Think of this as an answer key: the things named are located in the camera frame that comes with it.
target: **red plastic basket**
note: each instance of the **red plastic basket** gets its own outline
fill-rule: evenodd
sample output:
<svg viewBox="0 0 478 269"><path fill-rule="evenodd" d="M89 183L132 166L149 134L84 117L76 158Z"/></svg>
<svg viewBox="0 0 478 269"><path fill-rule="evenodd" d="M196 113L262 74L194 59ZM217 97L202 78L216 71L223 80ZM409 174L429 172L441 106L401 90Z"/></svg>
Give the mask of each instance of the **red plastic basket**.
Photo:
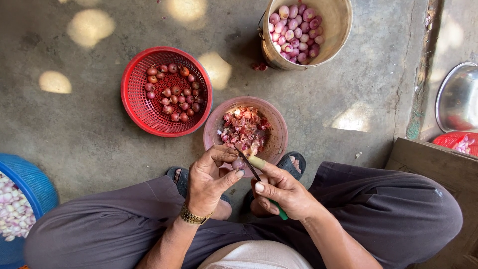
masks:
<svg viewBox="0 0 478 269"><path fill-rule="evenodd" d="M154 86L155 99L146 97L144 85L148 82L146 70L151 66L159 68L162 64L176 63L189 69L189 72L197 77L200 89L204 93L205 102L201 111L190 117L185 123L173 122L170 116L162 112L163 106L159 103L165 96L163 89L178 86L181 90L190 88L186 77L179 75L167 75L159 80ZM204 67L188 53L172 47L153 47L136 55L126 66L121 81L121 99L131 119L143 130L162 137L179 137L190 134L197 130L207 119L211 112L213 91L211 80ZM174 112L184 112L175 105Z"/></svg>
<svg viewBox="0 0 478 269"><path fill-rule="evenodd" d="M455 149L460 141L467 136L468 140L475 139L475 143L469 145L470 147L470 155L478 156L478 133L471 133L471 132L448 132L446 134L442 134L441 136L435 138L432 142L435 145L444 146L447 148Z"/></svg>

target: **concrete floor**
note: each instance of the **concrete floor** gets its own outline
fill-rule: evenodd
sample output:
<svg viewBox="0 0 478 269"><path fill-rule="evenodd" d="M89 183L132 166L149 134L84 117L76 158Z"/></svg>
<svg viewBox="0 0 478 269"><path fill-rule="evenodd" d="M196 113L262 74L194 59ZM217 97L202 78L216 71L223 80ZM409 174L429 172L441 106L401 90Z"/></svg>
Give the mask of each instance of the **concrete floor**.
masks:
<svg viewBox="0 0 478 269"><path fill-rule="evenodd" d="M250 68L260 61L257 22L267 4L4 1L0 152L40 167L61 202L155 178L171 166L188 167L204 151L203 129L175 139L156 137L135 125L120 98L129 60L165 45L189 52L215 74L213 108L251 95L282 113L287 151L302 152L308 162L304 185L326 160L383 167L394 137L404 137L408 123L427 1L352 1L347 43L334 60L305 72ZM42 90L46 71L63 74L71 93ZM248 179L233 187L232 220L249 188Z"/></svg>
<svg viewBox="0 0 478 269"><path fill-rule="evenodd" d="M442 81L458 64L473 62L478 64L478 36L476 22L478 14L465 6L478 6L478 0L445 0L443 15L439 25L439 35L430 66L429 80L426 83L426 102L420 140L432 142L443 134L436 123L435 103Z"/></svg>

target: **sandal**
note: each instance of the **sandal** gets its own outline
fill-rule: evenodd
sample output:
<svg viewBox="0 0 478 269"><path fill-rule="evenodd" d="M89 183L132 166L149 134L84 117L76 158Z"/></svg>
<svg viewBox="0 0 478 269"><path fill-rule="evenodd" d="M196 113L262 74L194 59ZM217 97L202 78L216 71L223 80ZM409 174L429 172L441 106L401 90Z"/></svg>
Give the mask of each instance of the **sandal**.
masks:
<svg viewBox="0 0 478 269"><path fill-rule="evenodd" d="M301 170L301 173L295 169L294 165L291 162L291 159L289 158L290 156L293 156L296 160L299 160L299 169ZM289 172L297 181L300 181L300 178L304 174L305 167L307 163L305 161L304 156L300 154L297 151L291 151L284 155L279 163L277 164L277 167L280 169L284 169L287 172ZM244 198L244 208L249 208L250 209L250 204L252 203L252 200L254 200L254 194L252 193L252 189L250 189L246 197Z"/></svg>
<svg viewBox="0 0 478 269"><path fill-rule="evenodd" d="M187 196L187 176L189 175L189 170L182 168L182 167L171 167L166 172L166 175L171 178L174 182L174 176L176 175L176 170L181 169L181 173L179 173L178 182L176 183L176 187L178 188L179 194L181 194L184 198ZM231 204L231 200L225 194L221 194L221 200L226 201L228 204Z"/></svg>

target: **hand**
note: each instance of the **hand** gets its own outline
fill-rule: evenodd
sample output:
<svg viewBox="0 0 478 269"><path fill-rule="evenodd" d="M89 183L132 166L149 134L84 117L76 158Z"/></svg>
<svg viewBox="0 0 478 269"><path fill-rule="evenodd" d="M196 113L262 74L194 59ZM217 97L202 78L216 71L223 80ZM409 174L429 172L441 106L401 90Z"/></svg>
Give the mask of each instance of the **hand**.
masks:
<svg viewBox="0 0 478 269"><path fill-rule="evenodd" d="M266 163L261 171L264 173L261 181L251 181L255 199L250 207L255 216L279 214L277 206L268 198L278 202L289 218L294 220L304 220L323 209L317 199L289 172L270 163Z"/></svg>
<svg viewBox="0 0 478 269"><path fill-rule="evenodd" d="M237 152L226 146L212 146L189 167L186 206L197 216L211 214L221 194L244 176L244 170L219 168L236 160Z"/></svg>

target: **wristwatch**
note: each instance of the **wristwatch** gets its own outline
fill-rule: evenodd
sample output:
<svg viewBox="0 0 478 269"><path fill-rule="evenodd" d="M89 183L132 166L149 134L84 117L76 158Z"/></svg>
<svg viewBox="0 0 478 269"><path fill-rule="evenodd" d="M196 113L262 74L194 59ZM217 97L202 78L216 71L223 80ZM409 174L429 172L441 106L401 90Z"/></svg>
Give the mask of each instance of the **wristwatch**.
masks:
<svg viewBox="0 0 478 269"><path fill-rule="evenodd" d="M205 217L196 216L193 213L189 212L185 203L183 204L183 208L179 213L179 215L185 222L199 225L203 225L212 216L212 214L214 214L214 211Z"/></svg>

